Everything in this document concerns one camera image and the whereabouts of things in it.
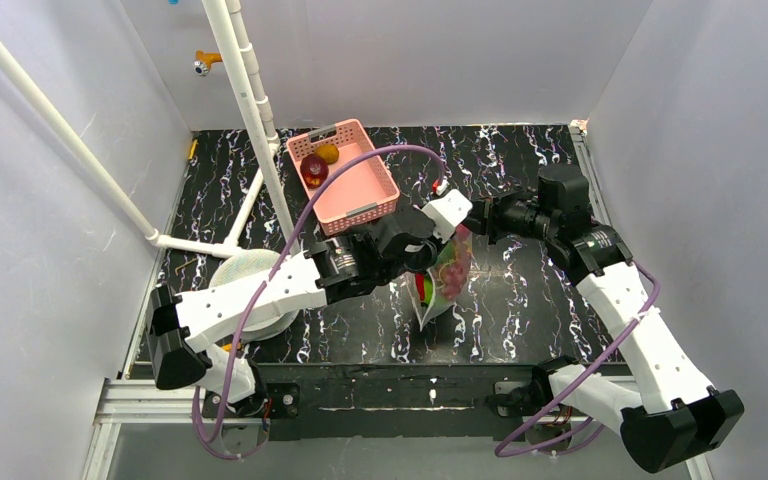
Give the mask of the purple toy grapes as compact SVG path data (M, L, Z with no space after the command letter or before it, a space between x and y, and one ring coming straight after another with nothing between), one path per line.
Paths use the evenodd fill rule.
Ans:
M452 262L442 267L443 295L446 301L453 301L462 292L469 270L470 264L464 262Z

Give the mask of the red toy chili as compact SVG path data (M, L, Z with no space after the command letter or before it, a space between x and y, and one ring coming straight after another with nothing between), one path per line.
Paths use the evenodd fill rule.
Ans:
M427 304L427 285L426 285L426 275L416 273L415 274L415 287L417 290L417 296L421 304Z

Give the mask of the clear polka dot zip bag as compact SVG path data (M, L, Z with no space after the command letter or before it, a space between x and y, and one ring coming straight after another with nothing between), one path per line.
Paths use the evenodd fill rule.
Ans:
M472 232L459 225L430 269L407 274L409 294L420 330L454 306L457 297L466 288L472 260Z

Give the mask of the green toy vegetable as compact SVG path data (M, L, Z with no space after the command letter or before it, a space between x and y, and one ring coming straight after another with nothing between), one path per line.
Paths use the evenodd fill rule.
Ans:
M442 305L445 302L443 295L444 282L440 268L429 269L423 275L422 303L427 308Z

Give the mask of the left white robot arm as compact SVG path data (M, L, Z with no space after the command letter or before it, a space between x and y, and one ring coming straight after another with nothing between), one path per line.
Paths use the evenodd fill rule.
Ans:
M228 403L242 401L257 391L257 376L235 355L221 353L219 340L293 311L368 295L407 271L421 272L456 229L452 220L408 208L224 285L183 293L157 285L146 332L156 388L227 388Z

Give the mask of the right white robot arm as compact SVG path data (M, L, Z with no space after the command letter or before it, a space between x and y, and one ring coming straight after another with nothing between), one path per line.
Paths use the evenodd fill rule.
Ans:
M741 398L717 388L676 341L655 305L658 281L611 226L595 219L590 185L579 168L545 166L534 193L475 201L466 226L490 241L509 235L541 241L608 329L605 354L619 352L636 383L627 389L604 379L599 361L583 365L562 356L543 362L533 367L528 385L496 396L524 417L514 438L567 406L587 423L617 433L631 459L649 473L724 442L744 414Z

